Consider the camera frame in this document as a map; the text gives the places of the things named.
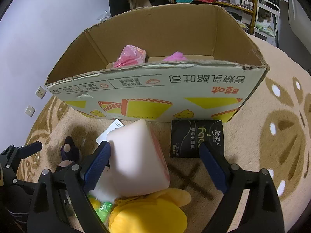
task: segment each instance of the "open cardboard box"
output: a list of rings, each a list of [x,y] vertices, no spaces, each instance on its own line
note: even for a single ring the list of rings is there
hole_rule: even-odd
[[[147,63],[113,68],[126,45],[144,49]],[[176,51],[189,61],[162,61]],[[55,65],[46,87],[93,118],[228,121],[268,69],[258,47],[223,8],[171,4],[132,10],[86,29]]]

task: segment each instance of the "yellow plush toy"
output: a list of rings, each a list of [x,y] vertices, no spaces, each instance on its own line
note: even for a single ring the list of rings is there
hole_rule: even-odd
[[[179,208],[191,195],[178,188],[167,188],[145,197],[119,200],[109,218],[111,233],[183,233],[187,217]]]

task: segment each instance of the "beige blanket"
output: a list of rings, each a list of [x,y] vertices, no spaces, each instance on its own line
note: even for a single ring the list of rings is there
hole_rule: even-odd
[[[280,49],[253,36],[250,38],[271,69],[233,119],[224,123],[225,157],[229,163],[237,163],[245,170],[269,169],[288,230],[311,199],[311,78]],[[85,117],[52,97],[26,142],[39,140],[42,151],[21,162],[18,177],[35,182],[43,169],[54,171],[61,161],[60,146],[69,135],[84,156],[92,153],[97,146],[96,138],[111,123],[111,120]],[[186,232],[200,233],[215,212],[222,193],[215,189],[200,159],[169,158],[170,123],[152,122],[151,126],[162,147],[171,186],[192,195],[191,203],[183,207],[188,217]],[[231,230],[238,226],[246,199],[247,192],[242,196]],[[79,228],[77,220],[73,224]]]

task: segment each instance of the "white rolling cart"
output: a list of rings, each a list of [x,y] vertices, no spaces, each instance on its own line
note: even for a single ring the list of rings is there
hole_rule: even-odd
[[[277,10],[274,10],[274,9],[268,7],[267,5],[262,4],[261,1],[266,2],[266,4],[267,4],[267,3],[272,4],[273,7],[277,8]],[[273,35],[273,36],[271,36],[271,35],[269,35],[269,34],[263,32],[263,31],[260,31],[260,30],[257,28],[258,11],[259,11],[259,8],[263,8],[264,10],[269,11],[269,12],[271,12],[272,14],[275,15],[275,17],[276,17],[276,25],[275,25],[275,27],[274,27],[274,29],[273,29],[273,31],[274,31],[274,35]],[[267,40],[268,40],[268,39],[271,39],[271,40],[272,40],[272,43],[273,43],[273,42],[275,41],[275,36],[276,36],[276,32],[277,32],[277,26],[278,26],[278,22],[279,22],[279,17],[280,17],[280,8],[279,8],[278,6],[276,6],[276,5],[275,5],[274,3],[272,3],[272,2],[269,2],[268,0],[257,0],[257,13],[256,13],[255,27],[254,27],[254,33],[253,33],[253,35],[255,35],[255,33],[258,33],[258,34],[260,34],[260,35],[265,36],[265,37],[267,38]]]

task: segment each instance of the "white card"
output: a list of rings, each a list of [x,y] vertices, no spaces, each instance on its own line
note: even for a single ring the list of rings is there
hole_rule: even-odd
[[[103,141],[107,141],[108,133],[122,126],[124,125],[120,122],[120,120],[114,120],[114,122],[96,139],[97,144],[100,144]]]

